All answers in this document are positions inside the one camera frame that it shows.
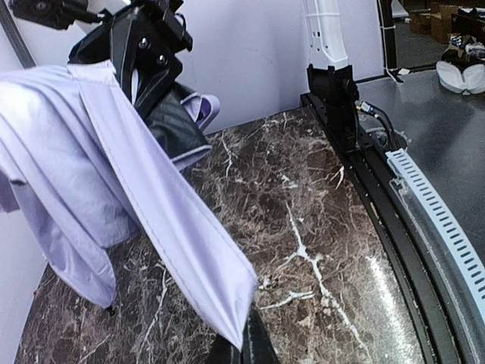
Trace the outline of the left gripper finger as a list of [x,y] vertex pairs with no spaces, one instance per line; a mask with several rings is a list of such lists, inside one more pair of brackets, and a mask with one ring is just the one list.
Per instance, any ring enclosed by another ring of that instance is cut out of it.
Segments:
[[219,334],[206,359],[207,364],[279,364],[264,323],[256,309],[251,309],[243,332],[243,346],[238,350]]

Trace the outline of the lavender folding umbrella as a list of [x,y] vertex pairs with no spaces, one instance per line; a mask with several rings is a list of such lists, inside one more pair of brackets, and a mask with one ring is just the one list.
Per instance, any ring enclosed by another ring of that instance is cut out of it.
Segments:
[[107,250],[145,231],[200,317],[241,348],[255,271],[122,92],[113,65],[1,75],[1,210],[21,210],[54,272],[102,308],[117,296]]

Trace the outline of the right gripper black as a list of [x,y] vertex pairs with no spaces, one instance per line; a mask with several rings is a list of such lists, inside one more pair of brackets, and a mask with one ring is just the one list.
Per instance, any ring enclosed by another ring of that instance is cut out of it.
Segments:
[[163,2],[134,1],[99,16],[100,25],[71,49],[69,62],[110,61],[122,91],[145,118],[181,73],[176,54],[192,49],[192,37]]

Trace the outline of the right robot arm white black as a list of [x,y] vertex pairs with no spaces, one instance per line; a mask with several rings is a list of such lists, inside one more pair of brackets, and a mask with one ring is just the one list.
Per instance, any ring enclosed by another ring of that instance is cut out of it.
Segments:
[[[69,55],[71,64],[110,61],[126,100],[133,100],[137,112],[129,127],[135,130],[127,141],[141,146],[157,144],[145,126],[161,100],[182,71],[176,54],[191,51],[193,40],[183,16],[177,14],[179,1],[156,3],[133,1],[115,14],[97,14],[85,8],[65,8],[77,20],[93,24],[93,31],[81,39]],[[321,103],[318,120],[342,152],[358,148],[358,116],[355,103],[358,87],[353,80],[335,1],[306,1],[305,16],[310,33],[310,65],[307,68],[309,100]]]

